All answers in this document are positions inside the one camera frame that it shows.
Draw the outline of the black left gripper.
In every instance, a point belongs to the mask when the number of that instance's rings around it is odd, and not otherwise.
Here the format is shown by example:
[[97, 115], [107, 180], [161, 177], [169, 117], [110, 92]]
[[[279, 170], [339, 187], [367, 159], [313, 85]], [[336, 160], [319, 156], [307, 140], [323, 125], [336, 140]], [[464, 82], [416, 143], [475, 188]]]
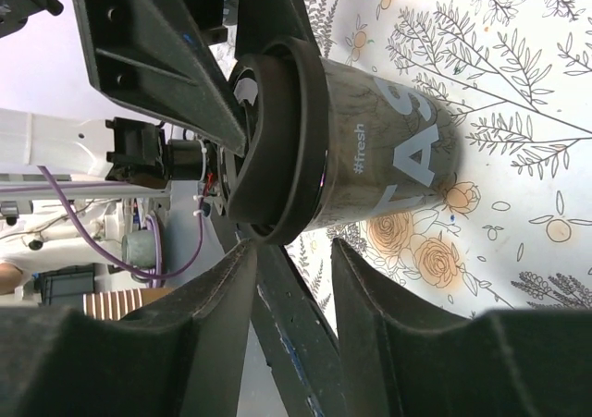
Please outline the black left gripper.
[[221, 145], [242, 155], [244, 114], [210, 49], [227, 39], [224, 0], [73, 0], [91, 85], [126, 109], [206, 139], [115, 117], [105, 179], [152, 190], [196, 181], [221, 204]]

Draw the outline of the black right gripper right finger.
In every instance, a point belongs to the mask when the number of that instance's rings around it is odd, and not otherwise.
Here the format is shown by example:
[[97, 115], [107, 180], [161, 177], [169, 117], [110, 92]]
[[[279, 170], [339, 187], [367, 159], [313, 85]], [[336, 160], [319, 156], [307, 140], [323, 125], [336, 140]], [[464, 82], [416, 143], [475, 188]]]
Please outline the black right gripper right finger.
[[350, 415], [590, 414], [590, 312], [466, 319], [383, 276], [342, 239], [331, 263]]

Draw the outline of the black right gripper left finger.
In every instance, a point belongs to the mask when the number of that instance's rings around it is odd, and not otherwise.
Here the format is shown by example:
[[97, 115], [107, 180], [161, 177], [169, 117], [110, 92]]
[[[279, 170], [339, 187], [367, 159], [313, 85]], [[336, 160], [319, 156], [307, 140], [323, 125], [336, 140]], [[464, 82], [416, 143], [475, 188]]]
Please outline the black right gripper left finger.
[[246, 239], [118, 321], [69, 307], [1, 311], [5, 416], [233, 416], [255, 291]]

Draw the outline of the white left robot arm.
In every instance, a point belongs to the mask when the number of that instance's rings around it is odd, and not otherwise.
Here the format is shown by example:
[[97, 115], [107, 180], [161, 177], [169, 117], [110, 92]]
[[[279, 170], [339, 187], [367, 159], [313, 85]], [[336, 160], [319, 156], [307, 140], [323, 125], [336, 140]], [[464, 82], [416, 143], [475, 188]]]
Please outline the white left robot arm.
[[327, 87], [304, 0], [72, 1], [91, 86], [142, 119], [3, 110], [3, 161], [152, 190], [209, 171], [243, 221], [314, 195]]

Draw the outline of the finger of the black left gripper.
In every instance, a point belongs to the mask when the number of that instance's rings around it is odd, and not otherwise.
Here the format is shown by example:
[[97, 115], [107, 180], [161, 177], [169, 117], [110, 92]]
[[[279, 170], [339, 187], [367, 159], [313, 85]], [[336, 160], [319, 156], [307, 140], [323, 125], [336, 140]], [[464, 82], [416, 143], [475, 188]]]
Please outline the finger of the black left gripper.
[[304, 0], [239, 0], [236, 59], [248, 54], [279, 55], [288, 41], [295, 40], [321, 55]]

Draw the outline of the black plastic cup lid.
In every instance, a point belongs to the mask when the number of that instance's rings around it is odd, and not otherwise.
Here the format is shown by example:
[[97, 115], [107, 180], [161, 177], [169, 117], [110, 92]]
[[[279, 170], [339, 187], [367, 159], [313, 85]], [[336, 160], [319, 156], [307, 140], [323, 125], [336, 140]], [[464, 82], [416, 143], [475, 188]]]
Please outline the black plastic cup lid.
[[279, 37], [243, 56], [229, 83], [245, 116], [244, 156], [221, 149], [219, 178], [229, 220], [261, 242], [293, 241], [315, 212], [328, 146], [328, 90], [310, 43]]

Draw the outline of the black printed coffee cup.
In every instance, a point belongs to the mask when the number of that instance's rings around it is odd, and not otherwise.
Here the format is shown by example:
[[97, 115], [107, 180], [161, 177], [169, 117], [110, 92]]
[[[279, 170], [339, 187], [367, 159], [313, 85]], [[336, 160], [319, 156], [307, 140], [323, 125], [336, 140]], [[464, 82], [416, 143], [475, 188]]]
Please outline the black printed coffee cup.
[[462, 154], [435, 98], [332, 60], [327, 163], [309, 229], [405, 212], [435, 201]]

